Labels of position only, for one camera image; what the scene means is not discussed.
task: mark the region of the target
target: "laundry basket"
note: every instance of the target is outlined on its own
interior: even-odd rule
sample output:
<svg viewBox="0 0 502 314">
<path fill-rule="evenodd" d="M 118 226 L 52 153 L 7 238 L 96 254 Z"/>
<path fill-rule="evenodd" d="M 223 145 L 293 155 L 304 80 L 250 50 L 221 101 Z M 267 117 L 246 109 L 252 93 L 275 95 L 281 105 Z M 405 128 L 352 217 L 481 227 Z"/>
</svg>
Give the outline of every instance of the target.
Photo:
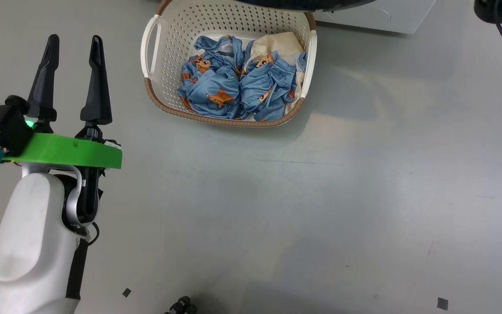
<svg viewBox="0 0 502 314">
<path fill-rule="evenodd" d="M 149 47 L 154 32 L 155 43 Z M 192 113 L 183 105 L 177 94 L 177 88 L 182 85 L 181 69 L 190 56 L 197 55 L 193 44 L 199 36 L 217 40 L 229 34 L 240 38 L 245 46 L 265 34 L 281 32 L 293 32 L 307 51 L 301 95 L 281 119 L 267 122 L 217 119 Z M 157 14 L 148 22 L 142 38 L 141 67 L 148 96 L 166 113 L 216 125 L 274 127 L 288 122 L 303 106 L 313 76 L 316 52 L 317 34 L 311 14 L 230 0 L 163 0 Z"/>
</svg>

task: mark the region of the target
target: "folded clothes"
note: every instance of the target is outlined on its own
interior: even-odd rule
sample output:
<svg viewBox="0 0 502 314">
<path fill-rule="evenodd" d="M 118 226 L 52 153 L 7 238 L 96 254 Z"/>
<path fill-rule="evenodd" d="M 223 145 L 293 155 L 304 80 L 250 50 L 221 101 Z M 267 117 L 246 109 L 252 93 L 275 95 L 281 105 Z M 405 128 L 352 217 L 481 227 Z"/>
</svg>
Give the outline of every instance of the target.
<svg viewBox="0 0 502 314">
<path fill-rule="evenodd" d="M 201 55 L 183 65 L 178 94 L 194 113 L 221 119 L 274 121 L 289 111 L 301 92 L 305 52 L 293 33 L 267 35 L 243 50 L 240 39 L 195 42 Z"/>
</svg>

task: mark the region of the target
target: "black object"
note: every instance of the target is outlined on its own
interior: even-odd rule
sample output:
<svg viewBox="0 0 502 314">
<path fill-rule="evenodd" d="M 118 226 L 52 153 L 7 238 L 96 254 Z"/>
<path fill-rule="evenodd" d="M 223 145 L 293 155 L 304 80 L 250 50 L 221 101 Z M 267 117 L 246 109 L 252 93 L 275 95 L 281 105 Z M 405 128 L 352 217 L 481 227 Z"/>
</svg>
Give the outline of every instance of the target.
<svg viewBox="0 0 502 314">
<path fill-rule="evenodd" d="M 84 139 L 104 143 L 103 133 L 98 125 L 112 123 L 112 108 L 108 88 L 108 76 L 104 59 L 104 46 L 99 36 L 92 37 L 89 64 L 92 68 L 90 86 L 86 105 L 80 113 L 80 119 L 85 121 L 85 127 L 76 135 L 76 139 Z M 86 180 L 81 187 L 77 203 L 78 220 L 82 223 L 93 221 L 98 212 L 98 203 L 102 191 L 98 189 L 100 176 L 104 169 L 95 167 L 77 167 Z"/>
<path fill-rule="evenodd" d="M 37 133 L 53 133 L 50 122 L 58 119 L 58 113 L 54 109 L 54 74 L 58 66 L 59 37 L 52 34 L 47 39 L 44 56 L 28 95 L 30 111 L 27 116 L 38 119 L 34 127 Z"/>
<path fill-rule="evenodd" d="M 96 242 L 96 240 L 98 240 L 98 238 L 100 237 L 100 227 L 98 227 L 98 224 L 95 222 L 95 221 L 92 221 L 92 226 L 94 226 L 94 228 L 96 229 L 96 236 L 94 237 L 94 239 L 90 240 L 90 242 L 88 242 L 88 246 L 94 244 Z"/>
<path fill-rule="evenodd" d="M 183 297 L 177 299 L 177 302 L 180 302 L 184 306 L 187 306 L 187 305 L 191 304 L 191 299 L 188 296 L 183 296 Z"/>
<path fill-rule="evenodd" d="M 172 314 L 174 312 L 176 314 L 197 314 L 197 308 L 191 304 L 191 299 L 188 296 L 183 296 L 170 307 L 169 312 L 164 314 Z"/>
<path fill-rule="evenodd" d="M 88 252 L 88 242 L 80 239 L 73 255 L 71 269 L 69 270 L 69 279 L 65 298 L 80 300 L 80 288 L 82 285 L 82 276 L 84 275 L 84 266 L 86 263 L 86 253 Z"/>
<path fill-rule="evenodd" d="M 375 0 L 239 0 L 255 6 L 283 10 L 343 10 L 362 6 Z"/>
<path fill-rule="evenodd" d="M 20 155 L 32 134 L 23 114 L 28 110 L 28 103 L 21 97 L 11 95 L 5 105 L 0 106 L 0 147 L 8 150 L 8 155 Z"/>
<path fill-rule="evenodd" d="M 448 310 L 448 300 L 444 298 L 437 298 L 437 308 L 441 310 Z"/>
<path fill-rule="evenodd" d="M 197 308 L 194 305 L 190 305 L 185 308 L 185 313 L 187 314 L 197 314 Z"/>
<path fill-rule="evenodd" d="M 92 68 L 92 75 L 86 105 L 80 112 L 80 119 L 96 125 L 107 125 L 112 123 L 112 106 L 110 105 L 104 46 L 100 36 L 92 37 L 88 62 Z"/>
<path fill-rule="evenodd" d="M 494 5 L 496 1 L 499 2 L 498 20 L 494 17 Z M 502 24 L 502 0 L 475 0 L 474 12 L 483 22 L 492 24 L 498 22 Z"/>
<path fill-rule="evenodd" d="M 122 295 L 127 298 L 131 294 L 131 289 L 125 288 L 125 291 L 123 291 Z"/>
</svg>

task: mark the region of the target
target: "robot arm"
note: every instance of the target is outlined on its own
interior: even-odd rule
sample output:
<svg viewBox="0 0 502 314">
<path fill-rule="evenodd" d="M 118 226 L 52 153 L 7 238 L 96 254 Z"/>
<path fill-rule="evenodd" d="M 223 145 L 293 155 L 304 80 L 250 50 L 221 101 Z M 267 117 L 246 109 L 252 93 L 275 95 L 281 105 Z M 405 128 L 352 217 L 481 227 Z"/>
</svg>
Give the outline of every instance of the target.
<svg viewBox="0 0 502 314">
<path fill-rule="evenodd" d="M 85 127 L 75 138 L 53 133 L 54 71 L 59 38 L 49 37 L 28 102 L 0 106 L 0 162 L 22 166 L 22 179 L 0 223 L 0 314 L 70 314 L 80 301 L 88 246 L 105 169 L 120 169 L 122 152 L 98 127 L 112 122 L 104 50 L 92 38 L 92 76 Z M 23 114 L 37 119 L 30 127 Z M 68 174 L 51 174 L 64 171 Z"/>
</svg>

